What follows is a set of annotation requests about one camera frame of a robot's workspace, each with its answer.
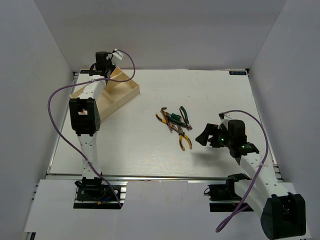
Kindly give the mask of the green handled diagonal cutters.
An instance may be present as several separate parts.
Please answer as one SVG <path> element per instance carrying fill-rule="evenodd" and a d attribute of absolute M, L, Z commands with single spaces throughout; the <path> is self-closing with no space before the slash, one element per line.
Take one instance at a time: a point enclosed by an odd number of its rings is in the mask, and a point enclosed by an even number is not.
<path fill-rule="evenodd" d="M 186 109 L 183 106 L 180 106 L 179 111 L 180 114 L 165 112 L 167 119 L 175 125 L 186 128 L 187 130 L 192 130 L 193 128 L 190 125 Z"/>

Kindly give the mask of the long dark hex key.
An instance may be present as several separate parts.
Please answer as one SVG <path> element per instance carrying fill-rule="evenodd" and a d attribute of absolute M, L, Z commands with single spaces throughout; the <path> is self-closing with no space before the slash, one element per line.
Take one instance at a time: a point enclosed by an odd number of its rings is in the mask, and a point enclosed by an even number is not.
<path fill-rule="evenodd" d="M 162 115 L 163 115 L 163 117 L 164 117 L 164 119 L 165 119 L 165 121 L 166 121 L 166 124 L 167 124 L 170 132 L 172 132 L 172 131 L 173 131 L 173 128 L 172 128 L 171 122 L 169 121 L 169 119 L 168 119 L 168 117 L 167 117 L 166 109 L 167 109 L 166 107 L 162 107 L 160 111 L 161 111 L 161 113 L 162 113 Z"/>

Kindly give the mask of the short dark hex key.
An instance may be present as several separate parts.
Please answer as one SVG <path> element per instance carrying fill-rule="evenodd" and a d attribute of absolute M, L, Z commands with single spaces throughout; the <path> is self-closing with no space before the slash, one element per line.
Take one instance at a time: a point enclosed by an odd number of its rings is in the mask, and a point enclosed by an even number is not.
<path fill-rule="evenodd" d="M 181 116 L 182 116 L 182 119 L 183 119 L 183 121 L 184 121 L 184 123 L 185 123 L 185 125 L 186 125 L 186 128 L 187 128 L 188 130 L 192 130 L 193 128 L 192 128 L 192 126 L 190 125 L 190 122 L 189 122 L 189 118 L 188 118 L 188 114 L 187 114 L 186 109 L 185 109 L 183 106 L 180 106 L 179 111 L 180 111 Z"/>

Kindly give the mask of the green stubby screwdriver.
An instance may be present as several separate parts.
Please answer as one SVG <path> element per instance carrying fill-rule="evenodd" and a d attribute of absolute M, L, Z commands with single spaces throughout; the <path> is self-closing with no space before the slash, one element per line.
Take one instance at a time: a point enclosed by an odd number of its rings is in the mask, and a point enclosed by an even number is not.
<path fill-rule="evenodd" d="M 167 113 L 167 117 L 172 119 L 173 121 L 180 122 L 182 120 L 182 117 L 178 114 L 175 114 L 175 113 Z"/>

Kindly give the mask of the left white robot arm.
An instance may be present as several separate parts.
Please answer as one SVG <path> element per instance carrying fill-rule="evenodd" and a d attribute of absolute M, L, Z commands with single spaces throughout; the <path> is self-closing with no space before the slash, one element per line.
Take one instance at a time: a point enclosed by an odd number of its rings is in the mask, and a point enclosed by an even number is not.
<path fill-rule="evenodd" d="M 86 179 L 102 174 L 97 151 L 97 134 L 101 126 L 97 100 L 115 70 L 113 54 L 106 51 L 95 53 L 95 63 L 89 69 L 89 83 L 76 98 L 69 100 L 71 127 L 80 143 L 83 157 L 83 173 Z"/>

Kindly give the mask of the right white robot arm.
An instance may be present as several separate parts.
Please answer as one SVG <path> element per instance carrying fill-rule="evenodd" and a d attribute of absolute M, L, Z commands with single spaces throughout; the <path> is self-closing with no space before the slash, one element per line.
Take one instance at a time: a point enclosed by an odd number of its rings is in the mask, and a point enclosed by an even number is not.
<path fill-rule="evenodd" d="M 209 185 L 212 201 L 244 201 L 259 217 L 269 240 L 303 236 L 307 232 L 306 202 L 298 193 L 291 193 L 264 163 L 260 151 L 248 142 L 242 120 L 208 123 L 195 139 L 202 146 L 228 148 L 232 158 L 244 170 L 229 175 L 225 184 Z"/>

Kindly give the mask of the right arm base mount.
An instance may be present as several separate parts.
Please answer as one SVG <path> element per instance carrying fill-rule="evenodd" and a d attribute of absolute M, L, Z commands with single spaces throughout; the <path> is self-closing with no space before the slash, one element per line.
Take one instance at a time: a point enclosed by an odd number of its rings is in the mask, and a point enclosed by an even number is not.
<path fill-rule="evenodd" d="M 229 175 L 223 184 L 209 184 L 203 191 L 209 197 L 209 210 L 211 213 L 232 213 L 241 201 L 235 193 L 235 183 L 251 180 L 244 173 Z"/>

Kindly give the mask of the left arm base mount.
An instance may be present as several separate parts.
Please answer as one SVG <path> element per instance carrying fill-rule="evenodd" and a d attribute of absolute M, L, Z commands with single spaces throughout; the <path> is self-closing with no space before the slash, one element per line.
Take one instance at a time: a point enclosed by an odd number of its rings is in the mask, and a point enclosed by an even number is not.
<path fill-rule="evenodd" d="M 76 186 L 73 208 L 87 210 L 120 210 L 124 204 L 126 186 L 112 184 L 111 187 L 101 178 L 94 177 L 74 182 Z"/>

